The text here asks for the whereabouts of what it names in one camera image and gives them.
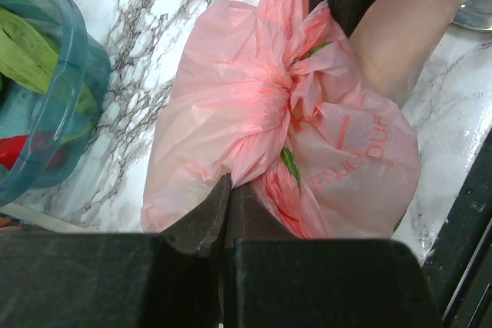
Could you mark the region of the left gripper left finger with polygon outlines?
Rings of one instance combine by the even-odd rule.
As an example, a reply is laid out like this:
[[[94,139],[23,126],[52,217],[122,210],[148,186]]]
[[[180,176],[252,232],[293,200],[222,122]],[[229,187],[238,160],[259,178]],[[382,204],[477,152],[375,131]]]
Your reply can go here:
[[[212,250],[221,245],[230,194],[231,175],[226,174],[198,206],[162,231],[161,235],[180,254],[209,258]]]

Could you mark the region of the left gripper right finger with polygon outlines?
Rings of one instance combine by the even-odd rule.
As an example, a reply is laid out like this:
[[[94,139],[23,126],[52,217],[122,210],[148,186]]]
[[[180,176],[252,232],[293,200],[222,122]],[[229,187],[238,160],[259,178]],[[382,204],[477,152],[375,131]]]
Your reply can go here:
[[[232,248],[237,239],[296,240],[297,237],[260,202],[252,186],[246,184],[231,191],[226,248]]]

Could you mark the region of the pink plastic grocery bag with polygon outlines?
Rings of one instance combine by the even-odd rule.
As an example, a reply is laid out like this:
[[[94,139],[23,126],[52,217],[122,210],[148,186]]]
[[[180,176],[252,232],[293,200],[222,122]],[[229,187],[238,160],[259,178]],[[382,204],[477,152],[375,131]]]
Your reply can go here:
[[[143,230],[230,174],[297,237],[392,236],[421,175],[401,105],[460,1],[376,0],[350,36],[326,1],[211,5],[157,119]]]

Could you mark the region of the beige canvas tote bag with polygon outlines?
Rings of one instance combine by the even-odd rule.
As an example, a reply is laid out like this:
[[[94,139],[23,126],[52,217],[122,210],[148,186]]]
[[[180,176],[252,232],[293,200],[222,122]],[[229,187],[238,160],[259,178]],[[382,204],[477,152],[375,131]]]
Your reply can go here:
[[[1,232],[55,232],[64,234],[87,233],[88,230],[55,219],[53,217],[41,217],[34,220],[24,220],[20,217],[1,213]]]

